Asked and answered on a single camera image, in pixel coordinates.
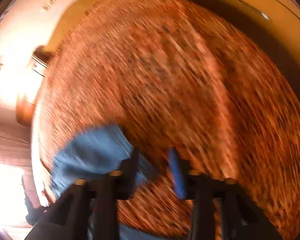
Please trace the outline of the leopard print bed cover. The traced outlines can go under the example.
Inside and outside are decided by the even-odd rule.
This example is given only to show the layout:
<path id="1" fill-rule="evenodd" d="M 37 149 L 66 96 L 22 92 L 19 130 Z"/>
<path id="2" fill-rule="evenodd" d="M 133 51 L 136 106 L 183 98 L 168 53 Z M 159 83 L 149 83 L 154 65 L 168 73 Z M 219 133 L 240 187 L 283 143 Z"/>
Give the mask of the leopard print bed cover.
<path id="1" fill-rule="evenodd" d="M 76 135 L 119 125 L 146 183 L 119 203 L 136 229 L 184 237 L 192 204 L 168 169 L 175 147 L 213 179 L 234 178 L 283 239 L 300 233 L 300 103 L 277 66 L 232 24 L 187 0 L 101 0 L 49 62 L 33 120 L 43 169 Z"/>

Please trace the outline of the blue denim jeans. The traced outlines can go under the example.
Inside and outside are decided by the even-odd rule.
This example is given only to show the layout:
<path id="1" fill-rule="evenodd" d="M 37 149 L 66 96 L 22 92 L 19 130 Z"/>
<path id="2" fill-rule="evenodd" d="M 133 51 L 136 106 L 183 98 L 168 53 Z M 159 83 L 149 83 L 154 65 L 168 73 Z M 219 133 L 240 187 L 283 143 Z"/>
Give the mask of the blue denim jeans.
<path id="1" fill-rule="evenodd" d="M 76 135 L 58 151 L 52 162 L 50 189 L 56 198 L 78 178 L 96 179 L 119 168 L 133 146 L 119 125 L 89 129 Z"/>

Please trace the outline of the beige wooden wardrobe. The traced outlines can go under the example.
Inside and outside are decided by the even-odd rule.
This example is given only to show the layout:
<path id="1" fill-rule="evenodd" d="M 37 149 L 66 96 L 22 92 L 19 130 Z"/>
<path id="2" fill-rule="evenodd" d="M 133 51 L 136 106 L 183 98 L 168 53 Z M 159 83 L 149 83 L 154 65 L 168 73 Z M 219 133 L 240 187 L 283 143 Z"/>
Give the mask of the beige wooden wardrobe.
<path id="1" fill-rule="evenodd" d="M 291 0 L 189 0 L 247 34 L 277 65 L 300 101 L 300 8 Z"/>

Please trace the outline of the wooden headboard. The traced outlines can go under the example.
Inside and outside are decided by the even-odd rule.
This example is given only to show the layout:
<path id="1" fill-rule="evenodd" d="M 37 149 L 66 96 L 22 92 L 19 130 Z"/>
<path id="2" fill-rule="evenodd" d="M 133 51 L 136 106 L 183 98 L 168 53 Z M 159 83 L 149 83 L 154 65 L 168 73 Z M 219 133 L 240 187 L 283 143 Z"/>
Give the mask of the wooden headboard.
<path id="1" fill-rule="evenodd" d="M 38 46 L 32 53 L 26 69 L 21 73 L 16 101 L 16 121 L 30 127 L 38 101 L 38 93 L 49 68 L 52 53 Z"/>

